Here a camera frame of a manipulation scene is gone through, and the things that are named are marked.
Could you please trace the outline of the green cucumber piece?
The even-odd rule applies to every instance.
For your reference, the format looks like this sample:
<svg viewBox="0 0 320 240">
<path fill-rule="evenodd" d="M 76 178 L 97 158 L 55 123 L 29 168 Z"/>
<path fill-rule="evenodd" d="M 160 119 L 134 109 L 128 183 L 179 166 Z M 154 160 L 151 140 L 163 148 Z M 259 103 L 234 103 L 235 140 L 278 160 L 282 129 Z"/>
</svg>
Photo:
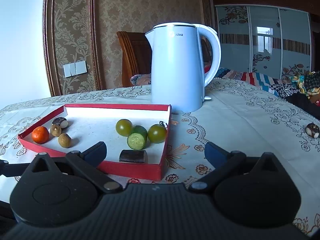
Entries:
<svg viewBox="0 0 320 240">
<path fill-rule="evenodd" d="M 133 150 L 144 149 L 148 138 L 148 132 L 143 126 L 135 126 L 127 137 L 127 145 Z"/>
</svg>

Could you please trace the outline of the red shallow cardboard tray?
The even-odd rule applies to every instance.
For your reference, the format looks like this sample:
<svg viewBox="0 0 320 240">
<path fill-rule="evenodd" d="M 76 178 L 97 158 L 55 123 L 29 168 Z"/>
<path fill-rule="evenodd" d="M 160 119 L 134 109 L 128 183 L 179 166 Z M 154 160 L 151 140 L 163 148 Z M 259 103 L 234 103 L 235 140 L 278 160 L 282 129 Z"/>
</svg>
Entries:
<svg viewBox="0 0 320 240">
<path fill-rule="evenodd" d="M 65 133 L 72 139 L 71 147 L 63 148 L 54 137 L 50 137 L 44 144 L 35 143 L 31 137 L 32 131 L 39 126 L 50 129 L 52 121 L 58 117 L 68 121 Z M 120 162 L 121 151 L 129 148 L 126 138 L 116 132 L 116 123 L 120 119 L 128 119 L 134 126 L 140 125 L 145 129 L 161 121 L 170 125 L 171 107 L 145 104 L 65 104 L 19 134 L 18 139 L 25 148 L 37 153 L 46 152 L 52 157 L 63 157 L 71 150 L 83 152 L 103 141 L 107 147 L 107 155 L 98 166 L 99 170 L 117 176 L 160 181 L 164 174 L 168 141 L 159 144 L 148 142 L 145 147 L 145 163 Z"/>
</svg>

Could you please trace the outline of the green tomato without stem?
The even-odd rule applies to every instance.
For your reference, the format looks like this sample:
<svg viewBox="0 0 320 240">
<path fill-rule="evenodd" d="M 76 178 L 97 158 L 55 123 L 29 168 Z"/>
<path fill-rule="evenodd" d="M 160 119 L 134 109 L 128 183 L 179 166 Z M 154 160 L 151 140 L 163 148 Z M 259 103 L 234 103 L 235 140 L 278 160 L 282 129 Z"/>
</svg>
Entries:
<svg viewBox="0 0 320 240">
<path fill-rule="evenodd" d="M 123 136 L 128 137 L 132 130 L 132 122 L 128 119 L 120 119 L 116 123 L 116 132 Z"/>
</svg>

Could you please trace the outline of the tan longan fruit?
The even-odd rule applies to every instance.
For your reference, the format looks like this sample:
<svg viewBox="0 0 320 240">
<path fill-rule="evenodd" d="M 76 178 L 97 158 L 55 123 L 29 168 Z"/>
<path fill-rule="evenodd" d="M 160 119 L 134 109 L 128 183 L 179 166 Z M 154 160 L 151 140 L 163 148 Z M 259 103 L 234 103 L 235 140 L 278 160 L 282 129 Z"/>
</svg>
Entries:
<svg viewBox="0 0 320 240">
<path fill-rule="evenodd" d="M 72 144 L 71 137 L 66 133 L 61 133 L 58 137 L 58 143 L 63 148 L 69 148 Z"/>
<path fill-rule="evenodd" d="M 62 133 L 62 129 L 61 129 L 60 125 L 52 124 L 52 126 L 50 128 L 50 133 L 54 137 L 59 137 Z"/>
</svg>

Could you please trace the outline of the dark water chestnut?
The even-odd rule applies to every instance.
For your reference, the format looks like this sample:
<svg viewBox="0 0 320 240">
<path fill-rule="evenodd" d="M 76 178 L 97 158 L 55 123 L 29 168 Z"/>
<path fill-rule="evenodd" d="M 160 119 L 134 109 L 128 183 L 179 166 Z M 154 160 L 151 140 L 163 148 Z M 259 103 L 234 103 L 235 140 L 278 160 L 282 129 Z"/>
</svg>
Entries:
<svg viewBox="0 0 320 240">
<path fill-rule="evenodd" d="M 61 127 L 61 129 L 65 129 L 68 127 L 68 121 L 66 118 L 64 117 L 58 117 L 58 118 L 55 118 L 53 121 L 52 121 L 52 124 L 53 125 L 58 125 Z"/>
<path fill-rule="evenodd" d="M 308 136 L 312 137 L 312 138 L 318 138 L 319 134 L 320 134 L 320 130 L 319 127 L 314 124 L 314 123 L 310 123 L 306 126 L 305 128 L 305 132 Z"/>
</svg>

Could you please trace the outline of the patterned pillow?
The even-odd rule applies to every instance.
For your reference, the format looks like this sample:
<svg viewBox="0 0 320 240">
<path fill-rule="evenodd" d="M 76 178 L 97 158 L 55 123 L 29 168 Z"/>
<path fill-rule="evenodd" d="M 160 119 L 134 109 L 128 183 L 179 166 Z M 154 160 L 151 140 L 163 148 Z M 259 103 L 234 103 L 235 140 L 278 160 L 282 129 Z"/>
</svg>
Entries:
<svg viewBox="0 0 320 240">
<path fill-rule="evenodd" d="M 151 84 L 151 74 L 137 74 L 130 79 L 133 86 L 144 86 Z"/>
</svg>

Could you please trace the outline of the green tomato with stem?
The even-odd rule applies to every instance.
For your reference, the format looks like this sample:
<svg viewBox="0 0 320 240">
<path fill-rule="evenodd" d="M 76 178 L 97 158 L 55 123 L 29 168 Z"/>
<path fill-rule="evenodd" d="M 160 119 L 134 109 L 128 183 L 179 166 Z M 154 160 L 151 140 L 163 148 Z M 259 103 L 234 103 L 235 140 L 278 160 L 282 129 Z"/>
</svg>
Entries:
<svg viewBox="0 0 320 240">
<path fill-rule="evenodd" d="M 148 130 L 148 139 L 151 143 L 159 144 L 165 140 L 166 136 L 167 129 L 163 121 L 152 125 Z"/>
</svg>

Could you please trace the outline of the white wall light switch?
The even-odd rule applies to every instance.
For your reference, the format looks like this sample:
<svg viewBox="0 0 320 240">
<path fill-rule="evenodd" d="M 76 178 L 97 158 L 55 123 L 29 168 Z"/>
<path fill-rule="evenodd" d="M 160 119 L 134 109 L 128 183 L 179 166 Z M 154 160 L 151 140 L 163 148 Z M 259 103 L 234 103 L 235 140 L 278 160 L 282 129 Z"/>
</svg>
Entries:
<svg viewBox="0 0 320 240">
<path fill-rule="evenodd" d="M 65 77 L 85 74 L 87 73 L 86 61 L 64 64 L 63 72 Z"/>
</svg>

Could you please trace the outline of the floral sliding wardrobe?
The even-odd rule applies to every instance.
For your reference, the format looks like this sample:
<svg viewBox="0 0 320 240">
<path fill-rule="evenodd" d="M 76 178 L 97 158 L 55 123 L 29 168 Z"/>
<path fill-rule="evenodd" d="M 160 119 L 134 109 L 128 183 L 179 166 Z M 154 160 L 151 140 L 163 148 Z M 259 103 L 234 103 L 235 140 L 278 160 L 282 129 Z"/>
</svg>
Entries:
<svg viewBox="0 0 320 240">
<path fill-rule="evenodd" d="M 222 68 L 288 80 L 311 69 L 307 12 L 254 5 L 215 8 Z"/>
</svg>

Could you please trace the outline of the white electric kettle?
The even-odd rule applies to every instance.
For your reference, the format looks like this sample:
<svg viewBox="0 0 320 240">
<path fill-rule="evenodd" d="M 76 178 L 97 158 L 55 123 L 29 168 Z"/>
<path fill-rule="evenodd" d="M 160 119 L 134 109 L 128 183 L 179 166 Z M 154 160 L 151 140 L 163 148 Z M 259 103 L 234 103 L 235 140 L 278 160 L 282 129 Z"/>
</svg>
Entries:
<svg viewBox="0 0 320 240">
<path fill-rule="evenodd" d="M 162 23 L 145 34 L 152 50 L 151 102 L 171 105 L 173 113 L 200 109 L 205 87 L 215 77 L 221 62 L 217 32 L 206 25 L 182 22 Z M 204 71 L 201 37 L 213 50 L 208 72 Z"/>
</svg>

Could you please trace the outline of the colourful zigzag blanket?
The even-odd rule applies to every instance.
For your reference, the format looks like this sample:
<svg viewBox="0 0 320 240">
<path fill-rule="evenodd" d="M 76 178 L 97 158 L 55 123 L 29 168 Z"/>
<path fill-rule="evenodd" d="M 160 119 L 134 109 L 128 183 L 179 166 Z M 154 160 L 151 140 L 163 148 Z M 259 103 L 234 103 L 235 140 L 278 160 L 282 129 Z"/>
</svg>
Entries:
<svg viewBox="0 0 320 240">
<path fill-rule="evenodd" d="M 220 68 L 215 76 L 245 81 L 281 98 L 301 93 L 307 98 L 315 96 L 319 100 L 319 72 L 302 71 L 298 65 L 284 68 L 284 75 L 281 79 L 275 79 L 259 72 L 240 72 L 228 68 Z"/>
</svg>

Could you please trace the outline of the small orange tangerine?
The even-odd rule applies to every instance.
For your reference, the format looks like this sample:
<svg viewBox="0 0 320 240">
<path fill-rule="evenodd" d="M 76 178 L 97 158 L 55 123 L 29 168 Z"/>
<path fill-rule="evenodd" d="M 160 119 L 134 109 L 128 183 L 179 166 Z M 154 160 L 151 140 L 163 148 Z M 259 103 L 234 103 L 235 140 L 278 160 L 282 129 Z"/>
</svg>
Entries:
<svg viewBox="0 0 320 240">
<path fill-rule="evenodd" d="M 36 127 L 31 133 L 31 138 L 37 144 L 44 144 L 49 140 L 48 129 L 44 126 Z"/>
</svg>

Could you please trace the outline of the dark sugarcane piece in tray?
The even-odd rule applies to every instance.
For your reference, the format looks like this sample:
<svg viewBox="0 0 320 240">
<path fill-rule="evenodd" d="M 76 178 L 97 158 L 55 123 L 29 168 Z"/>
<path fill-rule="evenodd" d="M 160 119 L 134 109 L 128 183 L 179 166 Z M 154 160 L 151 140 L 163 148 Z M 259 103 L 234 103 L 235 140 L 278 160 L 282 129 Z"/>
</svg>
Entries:
<svg viewBox="0 0 320 240">
<path fill-rule="evenodd" d="M 119 155 L 119 162 L 146 164 L 148 155 L 146 150 L 122 150 Z"/>
</svg>

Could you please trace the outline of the white embroidered tablecloth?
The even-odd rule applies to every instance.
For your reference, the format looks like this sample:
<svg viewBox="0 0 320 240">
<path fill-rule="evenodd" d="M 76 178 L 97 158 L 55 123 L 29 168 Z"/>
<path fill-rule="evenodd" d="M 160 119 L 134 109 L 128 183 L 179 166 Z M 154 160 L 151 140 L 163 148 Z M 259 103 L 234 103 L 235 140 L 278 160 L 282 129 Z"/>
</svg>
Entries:
<svg viewBox="0 0 320 240">
<path fill-rule="evenodd" d="M 214 79 L 207 87 L 210 100 L 193 113 L 174 114 L 167 156 L 166 184 L 191 183 L 213 170 L 204 157 L 211 141 L 227 151 L 260 156 L 272 152 L 295 182 L 302 204 L 294 224 L 307 235 L 319 229 L 319 140 L 305 127 L 318 120 L 300 108 L 244 81 Z M 67 103 L 150 103 L 149 86 L 117 88 L 32 100 L 1 108 L 1 159 L 29 163 L 18 135 Z"/>
</svg>

